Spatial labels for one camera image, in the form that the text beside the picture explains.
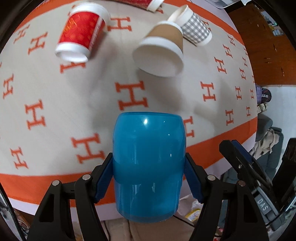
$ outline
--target white wall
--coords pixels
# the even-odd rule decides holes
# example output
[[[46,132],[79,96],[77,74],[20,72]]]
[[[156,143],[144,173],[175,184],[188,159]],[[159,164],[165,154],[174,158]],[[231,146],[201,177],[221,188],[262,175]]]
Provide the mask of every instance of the white wall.
[[[283,130],[283,155],[289,139],[296,137],[296,86],[265,88],[271,92],[271,101],[263,114],[273,120],[273,126]]]

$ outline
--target blue gripper pad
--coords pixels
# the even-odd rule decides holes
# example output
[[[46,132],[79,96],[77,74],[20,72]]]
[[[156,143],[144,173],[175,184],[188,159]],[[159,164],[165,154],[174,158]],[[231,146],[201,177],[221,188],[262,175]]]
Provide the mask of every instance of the blue gripper pad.
[[[197,199],[200,203],[203,203],[204,196],[202,194],[202,187],[201,187],[200,180],[197,177],[197,174],[195,173],[191,163],[186,157],[185,157],[184,174],[187,179],[187,182],[193,197]]]
[[[113,157],[110,160],[110,162],[107,164],[101,178],[97,183],[96,195],[94,196],[94,199],[96,202],[100,201],[105,196],[112,177],[113,177]]]
[[[237,140],[232,140],[231,143],[242,154],[242,156],[247,160],[248,163],[250,163],[250,164],[253,163],[252,156],[247,152],[247,150]]]

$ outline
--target paper cup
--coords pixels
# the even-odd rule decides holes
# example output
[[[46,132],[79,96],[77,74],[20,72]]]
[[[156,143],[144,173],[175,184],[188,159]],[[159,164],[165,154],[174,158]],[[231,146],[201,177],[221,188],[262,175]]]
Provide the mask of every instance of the paper cup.
[[[57,44],[56,56],[73,63],[88,61],[94,42],[110,23],[109,12],[97,3],[82,3],[71,11]]]
[[[212,39],[211,31],[188,5],[178,8],[168,18],[168,21],[178,24],[183,31],[184,38],[196,46],[204,46]]]
[[[164,0],[115,0],[117,2],[126,3],[135,7],[143,8],[151,12],[155,12]]]
[[[133,59],[149,74],[176,76],[184,66],[182,29],[173,22],[159,22],[133,51]]]

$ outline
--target beige pants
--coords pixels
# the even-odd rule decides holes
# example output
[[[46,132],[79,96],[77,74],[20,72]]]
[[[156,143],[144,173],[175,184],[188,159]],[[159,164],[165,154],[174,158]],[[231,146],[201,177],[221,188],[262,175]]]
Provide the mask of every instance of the beige pants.
[[[109,241],[188,241],[194,229],[175,217],[158,223],[135,223],[120,218],[102,222],[102,226]]]

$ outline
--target cup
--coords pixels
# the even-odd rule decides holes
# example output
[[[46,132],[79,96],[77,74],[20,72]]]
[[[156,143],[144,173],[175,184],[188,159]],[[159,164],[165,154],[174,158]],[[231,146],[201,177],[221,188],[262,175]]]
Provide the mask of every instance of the cup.
[[[160,77],[173,77],[183,70],[183,33],[173,22],[161,21],[133,51],[141,70]]]
[[[176,213],[185,166],[186,133],[182,117],[126,112],[113,132],[116,208],[141,223],[166,220]]]
[[[204,46],[212,39],[211,31],[188,5],[178,8],[168,18],[168,21],[178,24],[183,31],[184,38],[196,46]]]
[[[76,6],[59,39],[56,56],[73,63],[87,62],[98,34],[106,29],[110,20],[110,13],[97,3]]]
[[[164,0],[115,0],[117,2],[126,3],[139,7],[151,12],[155,12],[159,6],[163,3]]]

